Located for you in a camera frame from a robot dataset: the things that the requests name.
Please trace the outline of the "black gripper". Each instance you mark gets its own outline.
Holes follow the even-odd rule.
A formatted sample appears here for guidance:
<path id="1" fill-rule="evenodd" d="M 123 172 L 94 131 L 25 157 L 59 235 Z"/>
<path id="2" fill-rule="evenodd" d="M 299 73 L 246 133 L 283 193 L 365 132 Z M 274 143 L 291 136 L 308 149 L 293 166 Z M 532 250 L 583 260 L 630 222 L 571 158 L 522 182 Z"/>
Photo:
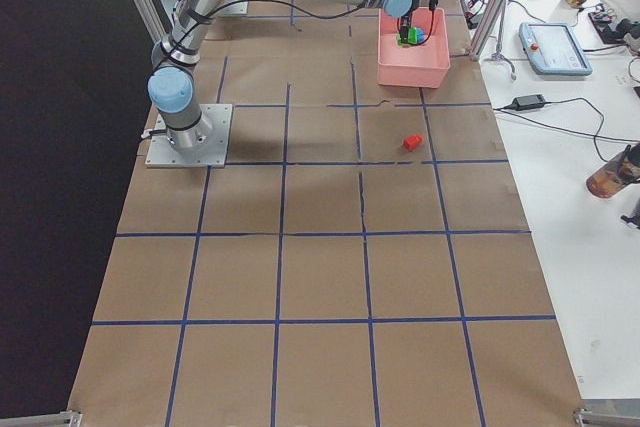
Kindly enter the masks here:
<path id="1" fill-rule="evenodd" d="M 407 12 L 398 20 L 397 30 L 398 30 L 398 41 L 406 42 L 407 35 L 411 32 L 412 24 L 411 17 L 413 12 L 420 7 L 420 2 L 422 0 L 411 0 L 411 5 Z"/>

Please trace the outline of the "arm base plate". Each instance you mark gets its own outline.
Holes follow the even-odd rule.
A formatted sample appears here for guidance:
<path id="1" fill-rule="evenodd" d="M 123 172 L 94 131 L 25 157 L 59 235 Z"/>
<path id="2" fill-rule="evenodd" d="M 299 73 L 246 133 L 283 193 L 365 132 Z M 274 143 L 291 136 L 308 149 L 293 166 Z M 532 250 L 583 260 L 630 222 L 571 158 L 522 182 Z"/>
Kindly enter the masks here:
<path id="1" fill-rule="evenodd" d="M 147 167 L 225 167 L 233 106 L 200 104 L 199 107 L 199 123 L 184 131 L 169 129 L 162 116 L 157 115 L 155 129 L 164 130 L 164 133 L 151 137 L 145 161 Z"/>

